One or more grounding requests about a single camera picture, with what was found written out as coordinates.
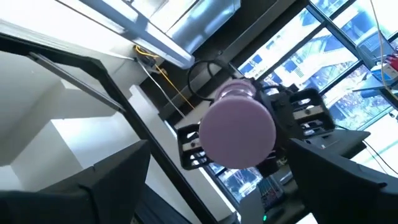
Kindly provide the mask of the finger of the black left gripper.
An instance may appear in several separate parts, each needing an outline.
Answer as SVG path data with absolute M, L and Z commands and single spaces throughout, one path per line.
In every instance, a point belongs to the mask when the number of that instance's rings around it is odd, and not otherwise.
M 190 124 L 177 129 L 180 164 L 185 170 L 198 169 L 213 161 L 206 155 L 199 140 L 199 124 Z
M 289 93 L 288 96 L 300 139 L 309 139 L 335 129 L 330 111 L 316 89 L 307 88 Z

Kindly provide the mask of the dark grey desk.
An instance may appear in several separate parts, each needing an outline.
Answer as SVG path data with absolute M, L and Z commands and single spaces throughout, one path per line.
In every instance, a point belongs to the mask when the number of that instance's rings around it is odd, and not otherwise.
M 332 132 L 306 139 L 305 142 L 320 149 L 333 151 L 347 159 L 352 159 L 366 148 L 363 141 L 370 135 L 371 133 L 367 131 L 336 129 Z

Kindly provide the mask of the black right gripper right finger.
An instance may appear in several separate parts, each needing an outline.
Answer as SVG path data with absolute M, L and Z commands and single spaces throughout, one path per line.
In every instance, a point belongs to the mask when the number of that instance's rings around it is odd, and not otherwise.
M 287 160 L 318 224 L 398 224 L 398 178 L 298 139 Z

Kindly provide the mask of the large purple hourglass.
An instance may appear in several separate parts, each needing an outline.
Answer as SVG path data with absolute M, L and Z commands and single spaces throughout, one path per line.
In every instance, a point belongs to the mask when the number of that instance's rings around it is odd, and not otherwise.
M 217 89 L 198 130 L 201 147 L 215 163 L 245 169 L 258 165 L 272 152 L 275 122 L 255 96 L 255 87 L 244 80 L 230 80 Z

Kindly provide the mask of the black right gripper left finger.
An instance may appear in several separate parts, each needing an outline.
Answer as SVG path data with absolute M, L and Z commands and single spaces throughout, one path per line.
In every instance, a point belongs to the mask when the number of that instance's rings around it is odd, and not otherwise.
M 140 140 L 38 192 L 0 191 L 0 224 L 130 224 L 150 147 Z

